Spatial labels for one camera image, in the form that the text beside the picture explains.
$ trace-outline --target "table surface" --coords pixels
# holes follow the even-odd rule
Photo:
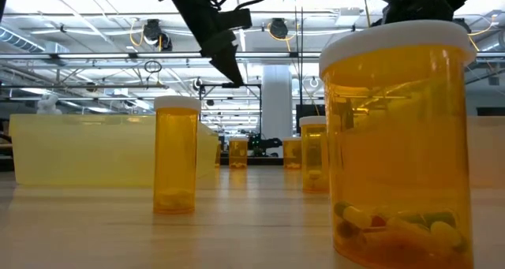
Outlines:
[[[475,268],[505,264],[505,190],[472,191]],[[331,247],[328,195],[277,166],[199,177],[196,212],[150,189],[17,186],[0,174],[1,268],[361,268]]]

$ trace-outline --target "white lid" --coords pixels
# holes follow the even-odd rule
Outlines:
[[[155,110],[159,108],[189,108],[196,111],[202,110],[200,100],[188,96],[166,95],[155,98]]]
[[[233,137],[231,137],[229,140],[234,140],[234,141],[249,141],[249,138],[233,138]]]
[[[283,141],[287,141],[287,140],[301,140],[300,137],[296,136],[296,137],[286,137],[284,139],[282,139]]]
[[[326,125],[326,116],[307,116],[300,118],[300,126]]]
[[[468,54],[466,65],[477,55],[470,47],[466,30],[459,24],[433,20],[401,21],[354,32],[324,48],[319,58],[320,76],[323,77],[324,70],[330,65],[346,58],[375,50],[423,44],[459,47]]]

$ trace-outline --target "desk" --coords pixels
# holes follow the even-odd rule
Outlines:
[[[360,268],[331,247],[328,196],[280,166],[199,177],[196,212],[150,189],[14,188],[0,178],[1,268]],[[505,264],[505,190],[473,191],[476,268]]]

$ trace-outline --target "white figurine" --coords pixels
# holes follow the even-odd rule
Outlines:
[[[57,102],[57,95],[42,95],[42,99],[37,103],[37,114],[61,114],[62,111],[56,109]]]

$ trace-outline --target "white column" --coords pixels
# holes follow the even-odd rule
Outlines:
[[[263,134],[267,139],[291,136],[293,113],[291,97],[291,72],[288,65],[266,65],[263,67]],[[271,148],[282,158],[282,147]]]

